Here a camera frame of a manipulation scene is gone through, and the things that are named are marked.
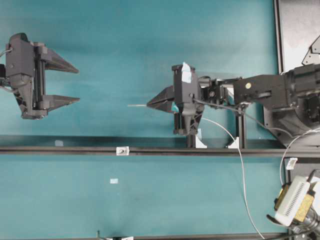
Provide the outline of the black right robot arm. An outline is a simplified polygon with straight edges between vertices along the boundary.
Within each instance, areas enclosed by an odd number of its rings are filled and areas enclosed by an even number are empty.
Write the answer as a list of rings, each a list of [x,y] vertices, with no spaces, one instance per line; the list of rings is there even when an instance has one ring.
[[[198,132],[205,106],[242,116],[246,108],[263,106],[264,127],[283,145],[314,147],[320,143],[320,66],[309,64],[283,74],[217,79],[198,76],[183,63],[172,67],[173,83],[147,106],[172,113],[176,135]]]

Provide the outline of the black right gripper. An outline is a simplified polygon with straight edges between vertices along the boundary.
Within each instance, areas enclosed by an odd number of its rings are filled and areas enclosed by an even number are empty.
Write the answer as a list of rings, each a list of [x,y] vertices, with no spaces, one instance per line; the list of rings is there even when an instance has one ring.
[[[147,107],[174,113],[174,133],[182,136],[196,135],[204,112],[204,105],[195,102],[202,97],[195,68],[191,67],[191,83],[182,82],[182,66],[172,66],[173,85],[166,87],[147,102]]]

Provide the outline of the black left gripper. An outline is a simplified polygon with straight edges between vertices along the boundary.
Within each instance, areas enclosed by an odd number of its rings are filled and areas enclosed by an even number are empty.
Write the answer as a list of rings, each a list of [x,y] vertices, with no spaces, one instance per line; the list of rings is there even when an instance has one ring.
[[[45,70],[79,73],[71,63],[50,48],[37,54],[25,33],[10,37],[5,69],[8,84],[25,120],[40,120],[48,115],[47,109],[57,109],[78,102],[80,98],[61,95],[45,95]]]

